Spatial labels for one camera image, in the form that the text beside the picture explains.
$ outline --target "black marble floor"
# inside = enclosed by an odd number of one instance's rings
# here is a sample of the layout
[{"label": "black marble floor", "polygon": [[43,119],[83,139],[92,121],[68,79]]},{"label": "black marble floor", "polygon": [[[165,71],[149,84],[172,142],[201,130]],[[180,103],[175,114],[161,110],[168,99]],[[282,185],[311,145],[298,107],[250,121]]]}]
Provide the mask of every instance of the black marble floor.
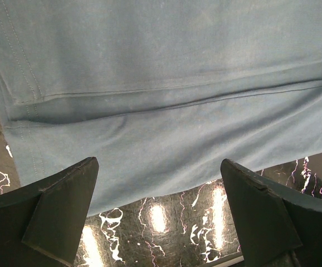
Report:
[{"label": "black marble floor", "polygon": [[[322,154],[258,173],[322,199]],[[18,187],[0,126],[0,194]],[[240,251],[222,180],[216,180],[87,218],[74,265],[215,266],[228,257],[239,259]]]}]

